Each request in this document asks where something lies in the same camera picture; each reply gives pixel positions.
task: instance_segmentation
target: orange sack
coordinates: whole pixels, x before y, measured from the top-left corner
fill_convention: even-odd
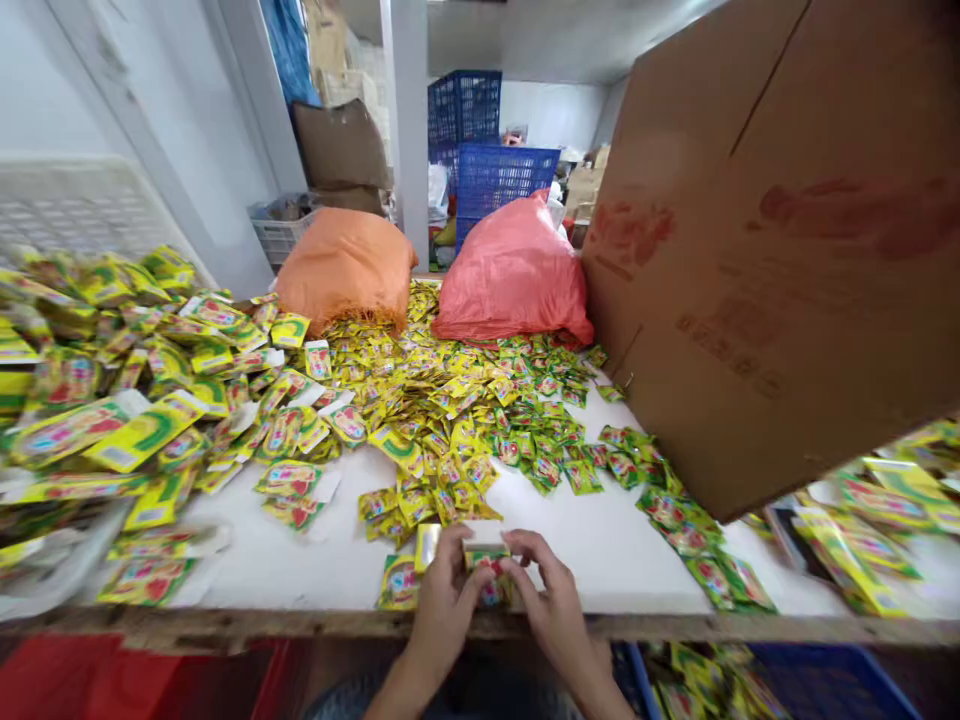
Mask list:
[[[440,288],[434,335],[493,340],[566,328],[593,342],[580,258],[554,230],[546,197],[514,200],[470,231]]]
[[[310,318],[313,336],[341,317],[403,330],[418,262],[410,241],[384,218],[323,208],[280,268],[280,307]]]

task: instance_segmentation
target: finger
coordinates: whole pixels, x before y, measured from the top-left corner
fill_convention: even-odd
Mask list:
[[[511,530],[503,533],[503,541],[510,548],[514,555],[522,555],[524,559],[532,558],[541,568],[543,568],[543,581],[548,585],[547,579],[553,574],[558,573],[562,566],[553,550],[543,539],[543,535],[530,530]]]
[[[473,537],[473,530],[466,525],[451,525],[440,533],[437,540],[437,553],[430,567],[437,567],[437,572],[453,577],[463,565],[463,541]]]
[[[534,587],[530,576],[527,575],[527,571],[520,567],[513,558],[500,558],[500,567],[513,580],[513,584],[523,599],[523,606],[527,609],[527,614],[538,612],[543,599],[537,592],[537,588]]]
[[[472,615],[473,609],[477,606],[477,601],[480,600],[480,592],[483,590],[483,586],[496,579],[497,574],[489,565],[474,570],[460,592],[460,599],[457,601],[460,611]]]

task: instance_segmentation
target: white plastic crate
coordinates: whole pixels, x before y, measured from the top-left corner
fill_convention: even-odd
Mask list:
[[[81,256],[116,252],[139,260],[170,245],[213,277],[137,166],[114,156],[0,159],[0,264],[13,245]],[[13,264],[15,258],[6,258]],[[39,615],[80,590],[123,526],[129,500],[112,504],[48,573],[7,583],[0,622]]]
[[[170,245],[216,287],[156,190],[122,157],[0,159],[0,252],[13,245],[131,260]]]
[[[300,193],[296,193],[289,197],[295,198],[299,195]],[[274,203],[281,202],[285,199],[287,199],[287,196],[275,200]],[[293,246],[297,244],[307,231],[307,228],[317,219],[317,213],[320,212],[320,208],[318,207],[309,215],[304,215],[299,220],[263,220],[252,217],[254,213],[260,210],[260,207],[250,209],[250,222],[253,223],[254,232],[257,233],[257,239],[260,240],[260,245],[263,247],[263,252],[267,255],[267,260],[274,270],[276,270],[283,265],[283,261],[287,259],[287,255],[293,250]]]

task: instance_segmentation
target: blue curtain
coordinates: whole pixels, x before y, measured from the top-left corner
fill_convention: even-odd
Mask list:
[[[287,105],[294,101],[322,107],[320,95],[310,81],[307,37],[300,20],[300,0],[260,0],[270,34],[273,60]]]

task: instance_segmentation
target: hand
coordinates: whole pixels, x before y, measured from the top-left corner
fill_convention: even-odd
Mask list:
[[[480,591],[495,578],[490,567],[466,576],[463,540],[470,537],[473,530],[466,525],[445,528],[440,533],[436,557],[420,583],[417,617],[405,654],[416,658],[436,688],[463,650]]]
[[[609,668],[604,668],[594,648],[580,607],[577,583],[570,568],[553,554],[540,533],[511,530],[503,534],[517,564],[504,558],[500,566],[516,585],[527,610],[537,644],[573,694],[583,714],[594,719],[633,718]],[[524,570],[537,563],[545,592],[538,593]]]
[[[500,565],[517,586],[533,636],[560,676],[570,684],[581,673],[586,659],[594,657],[573,573],[553,554],[540,533],[511,530],[503,534],[503,540],[513,555],[521,556],[520,564],[504,558]],[[531,561],[537,563],[546,588],[543,593],[537,592],[523,569]]]
[[[365,720],[412,720],[423,714],[463,650],[480,590],[493,581],[493,568],[469,578],[463,565],[465,525],[440,533],[437,554],[420,582],[417,617],[403,654],[397,659],[364,715]]]

